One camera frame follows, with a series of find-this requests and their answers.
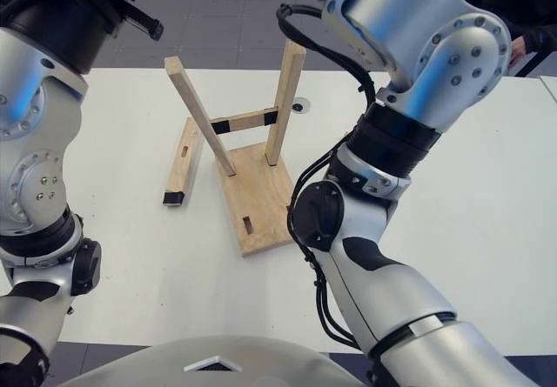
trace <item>person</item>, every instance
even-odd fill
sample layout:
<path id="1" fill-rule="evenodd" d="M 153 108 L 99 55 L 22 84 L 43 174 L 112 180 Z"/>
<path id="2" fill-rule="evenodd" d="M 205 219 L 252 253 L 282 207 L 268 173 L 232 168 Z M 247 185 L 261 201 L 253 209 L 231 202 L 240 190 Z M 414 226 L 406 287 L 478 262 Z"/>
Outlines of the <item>person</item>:
<path id="1" fill-rule="evenodd" d="M 513 39 L 509 68 L 530 52 L 557 50 L 557 0 L 466 0 L 491 11 L 507 25 Z"/>

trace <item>table surface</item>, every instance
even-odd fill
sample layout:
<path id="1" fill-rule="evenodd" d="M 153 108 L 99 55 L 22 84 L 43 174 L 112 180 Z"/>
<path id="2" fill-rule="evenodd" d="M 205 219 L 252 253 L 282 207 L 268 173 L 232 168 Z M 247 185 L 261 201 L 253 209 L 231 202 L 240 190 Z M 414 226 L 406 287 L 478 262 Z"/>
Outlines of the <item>table surface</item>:
<path id="1" fill-rule="evenodd" d="M 553 96 L 555 101 L 557 102 L 557 77 L 541 77 L 541 81 L 549 90 L 549 93 Z"/>
<path id="2" fill-rule="evenodd" d="M 190 75 L 212 117 L 271 107 L 279 77 Z M 387 82 L 384 74 L 374 79 Z M 187 116 L 164 71 L 99 69 L 87 80 L 64 178 L 86 236 L 103 245 L 102 280 L 76 300 L 61 340 L 149 345 L 252 334 L 351 351 L 321 330 L 313 272 L 295 246 L 240 256 L 207 144 L 189 203 L 161 204 Z M 352 128 L 365 109 L 356 87 L 346 73 L 303 73 L 298 96 L 312 108 L 292 114 L 283 150 L 293 178 Z M 542 81 L 503 79 L 415 170 L 380 244 L 420 270 L 505 355 L 557 353 L 556 125 L 557 103 Z M 233 149 L 266 133 L 223 140 Z M 0 292 L 7 290 L 0 277 Z"/>

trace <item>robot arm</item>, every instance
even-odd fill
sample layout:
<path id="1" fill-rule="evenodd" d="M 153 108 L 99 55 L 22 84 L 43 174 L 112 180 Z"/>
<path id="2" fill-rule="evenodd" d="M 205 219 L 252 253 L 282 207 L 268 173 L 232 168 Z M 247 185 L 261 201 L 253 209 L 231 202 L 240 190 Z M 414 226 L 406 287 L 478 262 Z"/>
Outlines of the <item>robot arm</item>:
<path id="1" fill-rule="evenodd" d="M 75 296 L 99 280 L 101 249 L 67 205 L 64 153 L 89 71 L 124 20 L 162 25 L 126 0 L 13 0 L 0 15 L 0 385 L 40 385 Z"/>
<path id="2" fill-rule="evenodd" d="M 296 240 L 311 248 L 378 385 L 532 385 L 378 248 L 412 169 L 500 79 L 505 26 L 462 0 L 322 1 L 323 20 L 392 82 L 329 156 L 325 179 L 300 194 L 289 215 Z M 42 382 L 73 297 L 97 283 L 100 247 L 66 205 L 61 165 L 79 128 L 80 75 L 125 18 L 162 33 L 125 0 L 15 0 L 3 11 L 0 259 L 14 289 L 0 297 L 0 381 Z"/>
<path id="3" fill-rule="evenodd" d="M 291 208 L 294 238 L 309 247 L 382 386 L 535 385 L 416 270 L 378 243 L 410 173 L 441 134 L 499 82 L 510 36 L 495 15 L 463 0 L 323 0 L 322 19 L 384 68 L 377 93 L 325 179 Z"/>

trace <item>wooden board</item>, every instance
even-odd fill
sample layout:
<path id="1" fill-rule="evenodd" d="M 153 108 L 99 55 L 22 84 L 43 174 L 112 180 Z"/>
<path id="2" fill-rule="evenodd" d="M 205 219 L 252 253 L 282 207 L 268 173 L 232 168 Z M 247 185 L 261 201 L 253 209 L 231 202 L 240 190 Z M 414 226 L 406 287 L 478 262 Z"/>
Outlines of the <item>wooden board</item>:
<path id="1" fill-rule="evenodd" d="M 292 240 L 286 228 L 292 180 L 282 157 L 269 166 L 265 143 L 230 151 L 236 175 L 228 177 L 220 163 L 218 172 L 231 212 L 242 256 L 285 245 Z"/>
<path id="2" fill-rule="evenodd" d="M 198 93 L 195 91 L 190 78 L 187 76 L 184 70 L 184 66 L 180 62 L 178 57 L 168 57 L 164 59 L 164 68 L 166 69 L 166 74 L 171 79 L 176 91 L 182 97 L 185 105 L 187 106 L 190 114 L 198 123 L 198 127 L 207 139 L 207 142 L 211 146 L 217 160 L 222 164 L 226 171 L 227 176 L 233 176 L 236 174 L 234 164 L 230 159 L 228 151 L 225 149 L 220 137 L 215 133 L 211 126 L 211 120 L 207 115 L 204 105 L 201 103 L 201 99 Z"/>
<path id="3" fill-rule="evenodd" d="M 193 117 L 188 117 L 164 191 L 165 206 L 179 206 L 189 198 L 204 141 L 198 124 Z"/>
<path id="4" fill-rule="evenodd" d="M 292 103 L 298 88 L 299 76 L 304 66 L 305 48 L 286 41 L 285 54 L 282 57 L 280 79 L 278 80 L 275 107 L 278 109 L 277 122 L 269 129 L 265 154 L 269 165 L 276 165 L 279 161 L 282 143 L 285 140 L 286 126 L 290 118 Z"/>

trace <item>gray floor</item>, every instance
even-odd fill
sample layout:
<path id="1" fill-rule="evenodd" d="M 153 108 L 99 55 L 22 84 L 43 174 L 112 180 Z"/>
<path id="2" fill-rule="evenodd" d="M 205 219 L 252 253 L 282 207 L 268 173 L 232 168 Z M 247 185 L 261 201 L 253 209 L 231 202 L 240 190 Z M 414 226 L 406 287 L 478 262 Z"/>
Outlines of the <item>gray floor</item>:
<path id="1" fill-rule="evenodd" d="M 138 0 L 137 5 L 143 11 L 164 23 L 163 38 L 153 42 L 126 24 L 118 38 L 105 44 L 96 66 L 158 68 L 162 67 L 164 57 L 179 55 L 188 68 L 277 70 L 285 39 L 277 27 L 274 12 L 283 2 L 316 4 L 315 0 Z M 304 20 L 303 31 L 322 44 L 351 53 L 317 21 Z M 310 52 L 305 69 L 336 70 L 337 67 Z M 556 56 L 533 73 L 540 74 L 557 75 Z M 142 348 L 60 343 L 52 357 L 45 386 L 56 386 Z M 336 354 L 335 359 L 362 378 L 368 368 L 362 356 Z M 556 359 L 524 357 L 514 358 L 513 363 L 540 385 L 555 386 Z"/>

